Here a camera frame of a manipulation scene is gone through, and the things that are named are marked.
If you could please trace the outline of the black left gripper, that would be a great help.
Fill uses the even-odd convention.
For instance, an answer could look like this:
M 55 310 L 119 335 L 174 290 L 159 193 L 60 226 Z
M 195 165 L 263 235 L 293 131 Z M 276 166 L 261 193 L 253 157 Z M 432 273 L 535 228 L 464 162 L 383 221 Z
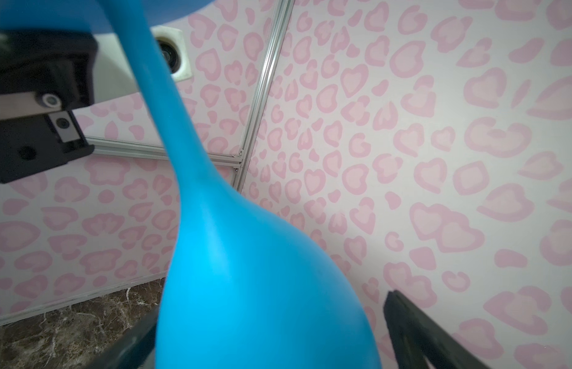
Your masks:
M 73 112 L 94 102 L 89 33 L 0 30 L 0 184 L 92 154 Z

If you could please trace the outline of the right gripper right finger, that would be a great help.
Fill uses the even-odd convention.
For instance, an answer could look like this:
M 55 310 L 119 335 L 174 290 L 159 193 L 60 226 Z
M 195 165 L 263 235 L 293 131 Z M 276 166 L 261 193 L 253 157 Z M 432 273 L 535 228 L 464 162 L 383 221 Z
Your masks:
M 488 369 L 400 291 L 388 292 L 383 312 L 398 367 Z

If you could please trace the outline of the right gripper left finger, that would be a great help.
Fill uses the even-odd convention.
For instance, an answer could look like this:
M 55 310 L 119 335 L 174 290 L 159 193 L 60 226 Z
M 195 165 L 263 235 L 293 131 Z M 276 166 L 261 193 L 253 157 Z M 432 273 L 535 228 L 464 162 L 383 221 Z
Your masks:
M 159 308 L 155 307 L 86 368 L 154 368 L 158 313 Z

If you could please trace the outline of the blue wine glass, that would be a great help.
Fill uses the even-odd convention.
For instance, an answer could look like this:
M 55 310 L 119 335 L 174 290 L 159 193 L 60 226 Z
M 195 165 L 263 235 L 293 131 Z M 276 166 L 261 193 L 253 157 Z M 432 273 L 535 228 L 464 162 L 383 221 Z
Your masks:
M 201 145 L 151 28 L 204 6 L 0 1 L 0 30 L 114 33 L 124 51 L 180 195 L 155 367 L 378 368 L 371 326 L 338 266 L 306 234 L 243 198 Z

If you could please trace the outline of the left aluminium frame beam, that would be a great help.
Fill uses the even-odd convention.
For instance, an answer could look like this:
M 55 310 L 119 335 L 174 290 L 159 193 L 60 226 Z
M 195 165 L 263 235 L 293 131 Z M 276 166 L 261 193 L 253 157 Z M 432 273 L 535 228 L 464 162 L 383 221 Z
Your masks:
M 214 1 L 168 24 L 181 31 L 185 40 L 193 75 L 177 87 L 198 137 L 210 154 L 241 153 L 278 5 L 277 1 Z M 87 136 L 161 144 L 138 93 L 75 114 Z M 78 184 L 104 203 L 177 193 L 168 161 L 91 155 L 78 167 Z

